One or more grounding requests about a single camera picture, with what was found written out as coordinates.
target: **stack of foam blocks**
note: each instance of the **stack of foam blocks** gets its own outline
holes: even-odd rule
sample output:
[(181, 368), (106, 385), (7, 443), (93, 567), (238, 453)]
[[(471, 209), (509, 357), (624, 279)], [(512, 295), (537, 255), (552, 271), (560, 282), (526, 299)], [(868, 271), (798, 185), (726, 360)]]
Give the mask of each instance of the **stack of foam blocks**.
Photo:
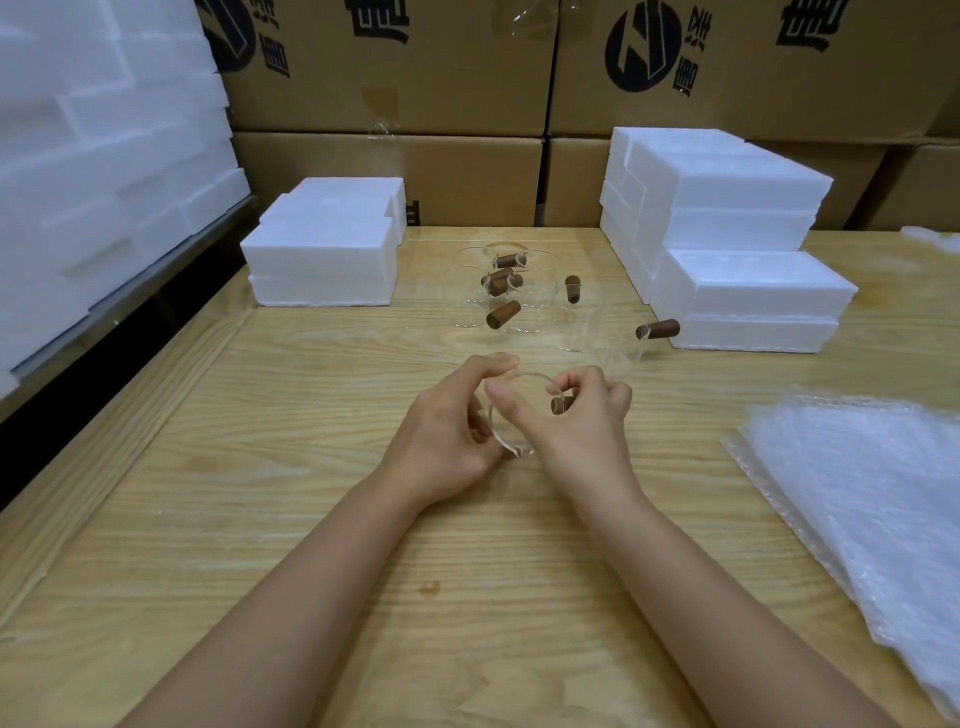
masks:
[(250, 190), (192, 0), (4, 2), (0, 66), (2, 396)]
[(856, 293), (799, 251), (831, 182), (719, 130), (617, 128), (600, 227), (675, 347), (818, 352)]
[(261, 305), (389, 305), (406, 228), (403, 179), (311, 177), (240, 247)]

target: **person's right hand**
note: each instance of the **person's right hand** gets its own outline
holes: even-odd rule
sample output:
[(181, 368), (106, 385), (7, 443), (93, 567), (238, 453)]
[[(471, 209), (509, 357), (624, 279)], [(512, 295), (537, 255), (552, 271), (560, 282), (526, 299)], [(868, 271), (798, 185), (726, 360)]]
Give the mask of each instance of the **person's right hand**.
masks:
[(608, 383), (598, 367), (572, 369), (554, 377), (576, 400), (562, 414), (536, 411), (511, 385), (509, 376), (487, 379), (487, 396), (540, 456), (543, 467), (578, 506), (635, 495), (634, 471), (623, 430), (633, 390)]

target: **clear plastic film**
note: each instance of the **clear plastic film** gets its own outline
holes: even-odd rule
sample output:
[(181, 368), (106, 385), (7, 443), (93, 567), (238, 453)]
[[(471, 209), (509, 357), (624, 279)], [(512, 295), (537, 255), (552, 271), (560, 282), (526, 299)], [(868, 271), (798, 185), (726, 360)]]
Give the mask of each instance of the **clear plastic film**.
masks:
[(960, 417), (794, 395), (753, 407), (727, 451), (960, 723)]

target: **forearm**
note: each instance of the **forearm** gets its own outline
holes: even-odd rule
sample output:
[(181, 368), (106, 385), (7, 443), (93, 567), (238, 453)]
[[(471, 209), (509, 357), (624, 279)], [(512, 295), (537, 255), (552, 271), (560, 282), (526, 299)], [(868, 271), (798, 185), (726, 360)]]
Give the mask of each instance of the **forearm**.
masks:
[(123, 728), (300, 728), (417, 509), (375, 476), (204, 637)]
[(581, 513), (719, 726), (896, 726), (635, 492)]

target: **table stain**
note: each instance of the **table stain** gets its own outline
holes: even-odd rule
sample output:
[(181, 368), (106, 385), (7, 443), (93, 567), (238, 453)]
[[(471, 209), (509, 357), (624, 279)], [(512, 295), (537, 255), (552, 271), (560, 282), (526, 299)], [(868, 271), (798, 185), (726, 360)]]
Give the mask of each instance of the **table stain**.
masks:
[(420, 596), (424, 599), (433, 599), (440, 593), (440, 582), (437, 580), (424, 581), (420, 584)]

